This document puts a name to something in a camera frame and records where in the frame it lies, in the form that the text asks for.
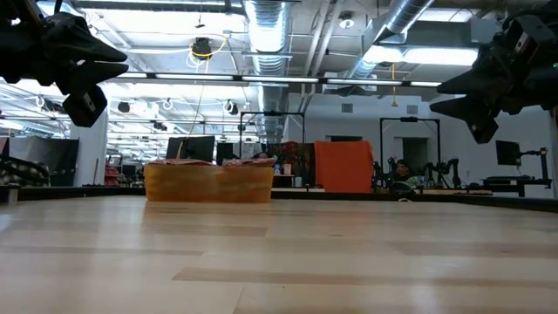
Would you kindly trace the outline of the black computer monitor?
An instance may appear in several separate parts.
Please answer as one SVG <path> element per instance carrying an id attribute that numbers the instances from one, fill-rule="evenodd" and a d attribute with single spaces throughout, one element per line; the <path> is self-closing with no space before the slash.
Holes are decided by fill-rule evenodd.
<path id="1" fill-rule="evenodd" d="M 517 142 L 496 140 L 497 163 L 501 166 L 521 165 L 521 150 Z"/>
<path id="2" fill-rule="evenodd" d="M 238 154 L 235 153 L 234 143 L 218 142 L 216 145 L 216 163 L 218 166 L 223 164 L 224 160 L 237 160 Z"/>
<path id="3" fill-rule="evenodd" d="M 214 154 L 214 143 L 214 136 L 170 138 L 166 158 L 211 162 Z"/>

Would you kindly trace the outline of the silver ceiling air duct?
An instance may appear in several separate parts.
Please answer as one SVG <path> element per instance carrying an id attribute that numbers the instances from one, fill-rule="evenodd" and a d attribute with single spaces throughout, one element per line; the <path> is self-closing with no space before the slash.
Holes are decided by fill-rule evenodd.
<path id="1" fill-rule="evenodd" d="M 251 51 L 260 54 L 252 61 L 255 74 L 286 75 L 287 59 L 269 54 L 287 52 L 290 4 L 276 0 L 244 0 L 243 5 L 248 18 Z M 258 86 L 258 103 L 263 112 L 286 112 L 287 97 L 286 87 Z M 263 117 L 262 122 L 268 136 L 282 134 L 284 117 Z"/>
<path id="2" fill-rule="evenodd" d="M 372 19 L 362 36 L 362 54 L 344 74 L 346 79 L 366 79 L 381 64 L 402 60 L 402 53 L 381 43 L 404 44 L 407 32 L 435 0 L 392 0 L 389 10 Z"/>

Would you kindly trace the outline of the black partition panel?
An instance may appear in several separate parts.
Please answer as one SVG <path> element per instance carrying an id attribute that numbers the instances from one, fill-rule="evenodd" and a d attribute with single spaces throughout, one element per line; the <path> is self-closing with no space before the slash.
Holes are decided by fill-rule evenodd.
<path id="1" fill-rule="evenodd" d="M 37 136 L 9 139 L 9 156 L 44 164 L 53 187 L 71 187 L 78 158 L 78 140 Z"/>

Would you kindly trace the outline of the black metal stand frame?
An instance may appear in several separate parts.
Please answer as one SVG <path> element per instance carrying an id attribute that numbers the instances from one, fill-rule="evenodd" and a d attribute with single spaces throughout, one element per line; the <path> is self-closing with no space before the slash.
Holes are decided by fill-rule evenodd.
<path id="1" fill-rule="evenodd" d="M 437 161 L 441 163 L 441 137 L 440 137 L 440 119 L 421 119 L 413 116 L 409 117 L 401 117 L 401 118 L 380 118 L 379 119 L 379 139 L 380 139 L 380 162 L 379 166 L 380 169 L 378 170 L 378 180 L 382 181 L 386 188 L 389 190 L 391 194 L 396 194 L 398 192 L 398 188 L 402 188 L 403 191 L 410 190 L 408 184 L 404 183 L 403 181 L 396 181 L 395 176 L 397 173 L 397 162 L 390 157 L 387 160 L 389 164 L 389 172 L 384 173 L 384 127 L 383 124 L 385 121 L 399 121 L 402 123 L 417 123 L 419 121 L 424 122 L 427 126 L 429 126 L 429 122 L 434 122 L 436 124 L 436 130 L 434 133 L 436 134 L 436 144 L 437 144 Z"/>
<path id="2" fill-rule="evenodd" d="M 305 121 L 305 113 L 303 112 L 278 112 L 274 110 L 260 111 L 260 112 L 255 112 L 255 111 L 240 112 L 240 122 L 237 126 L 237 129 L 239 131 L 239 154 L 238 154 L 239 158 L 242 158 L 242 145 L 244 143 L 244 140 L 242 138 L 243 132 L 245 131 L 245 124 L 243 123 L 243 117 L 247 114 L 252 115 L 253 117 L 257 115 L 262 115 L 265 117 L 280 117 L 285 115 L 300 116 L 302 118 L 302 143 L 303 144 L 306 143 L 306 121 Z"/>

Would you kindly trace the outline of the red popcorn bag clear wrap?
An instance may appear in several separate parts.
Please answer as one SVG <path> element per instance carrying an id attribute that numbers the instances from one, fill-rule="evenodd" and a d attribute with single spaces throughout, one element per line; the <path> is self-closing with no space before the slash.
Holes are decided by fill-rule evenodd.
<path id="1" fill-rule="evenodd" d="M 148 162 L 149 165 L 171 165 L 171 166 L 214 166 L 210 161 L 193 160 L 193 159 L 165 159 L 165 160 L 152 160 Z"/>
<path id="2" fill-rule="evenodd" d="M 273 167 L 276 163 L 275 158 L 265 159 L 246 159 L 246 160 L 224 160 L 224 167 Z"/>

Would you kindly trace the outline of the person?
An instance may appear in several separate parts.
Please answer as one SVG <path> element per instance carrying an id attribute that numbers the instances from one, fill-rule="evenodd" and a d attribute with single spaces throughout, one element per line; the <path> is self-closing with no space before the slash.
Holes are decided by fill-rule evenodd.
<path id="1" fill-rule="evenodd" d="M 411 188 L 416 188 L 420 183 L 419 177 L 413 173 L 405 160 L 398 160 L 396 162 L 394 181 L 406 183 Z"/>

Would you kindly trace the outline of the grey table corner bracket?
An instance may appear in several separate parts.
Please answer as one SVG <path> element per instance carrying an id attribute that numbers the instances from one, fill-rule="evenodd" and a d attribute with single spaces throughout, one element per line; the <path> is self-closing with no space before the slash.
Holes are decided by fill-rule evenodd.
<path id="1" fill-rule="evenodd" d="M 0 185 L 0 204 L 17 202 L 20 189 L 21 186 L 14 183 Z"/>

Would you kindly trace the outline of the white ceiling light panel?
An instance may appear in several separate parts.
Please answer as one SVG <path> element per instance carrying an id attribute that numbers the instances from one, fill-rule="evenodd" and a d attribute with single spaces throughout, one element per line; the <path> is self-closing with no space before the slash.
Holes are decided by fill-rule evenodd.
<path id="1" fill-rule="evenodd" d="M 387 48 L 373 45 L 364 55 L 363 61 L 380 64 L 410 63 L 422 65 L 470 66 L 478 56 L 477 49 L 461 48 Z"/>

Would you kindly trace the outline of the black white checkered object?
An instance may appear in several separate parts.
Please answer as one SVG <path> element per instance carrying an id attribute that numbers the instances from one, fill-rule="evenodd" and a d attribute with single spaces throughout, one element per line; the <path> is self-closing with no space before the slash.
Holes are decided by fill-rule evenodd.
<path id="1" fill-rule="evenodd" d="M 0 185 L 49 187 L 49 168 L 42 162 L 31 162 L 0 154 Z"/>

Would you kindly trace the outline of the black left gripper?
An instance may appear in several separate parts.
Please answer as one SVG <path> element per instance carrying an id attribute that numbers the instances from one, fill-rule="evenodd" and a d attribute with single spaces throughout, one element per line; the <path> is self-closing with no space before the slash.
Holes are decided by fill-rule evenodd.
<path id="1" fill-rule="evenodd" d="M 0 11 L 0 77 L 9 83 L 56 81 L 63 94 L 83 94 L 98 83 L 127 72 L 127 55 L 94 37 L 86 21 L 59 11 Z"/>

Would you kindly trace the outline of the black desk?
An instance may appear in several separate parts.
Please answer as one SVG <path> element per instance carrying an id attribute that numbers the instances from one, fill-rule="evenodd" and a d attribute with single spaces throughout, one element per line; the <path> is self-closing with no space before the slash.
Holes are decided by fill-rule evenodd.
<path id="1" fill-rule="evenodd" d="M 551 179 L 536 179 L 531 176 L 494 176 L 483 180 L 483 188 L 494 193 L 515 193 L 519 197 L 526 196 L 526 186 L 543 186 L 551 188 Z"/>

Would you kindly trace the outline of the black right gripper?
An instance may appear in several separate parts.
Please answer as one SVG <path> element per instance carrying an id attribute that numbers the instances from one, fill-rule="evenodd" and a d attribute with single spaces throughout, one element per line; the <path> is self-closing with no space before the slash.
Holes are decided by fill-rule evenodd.
<path id="1" fill-rule="evenodd" d="M 472 68 L 437 87 L 441 94 L 469 94 L 433 103 L 434 113 L 484 124 L 501 109 L 518 112 L 524 106 L 542 105 L 542 73 L 548 68 L 548 17 L 516 15 L 506 19 L 502 31 L 479 50 L 479 68 Z"/>

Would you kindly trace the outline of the orange cloth-covered box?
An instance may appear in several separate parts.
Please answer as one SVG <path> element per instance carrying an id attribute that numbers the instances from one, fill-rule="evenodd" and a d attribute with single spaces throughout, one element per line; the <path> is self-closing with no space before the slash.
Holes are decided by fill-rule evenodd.
<path id="1" fill-rule="evenodd" d="M 329 193 L 369 194 L 373 152 L 369 141 L 316 141 L 316 184 Z"/>

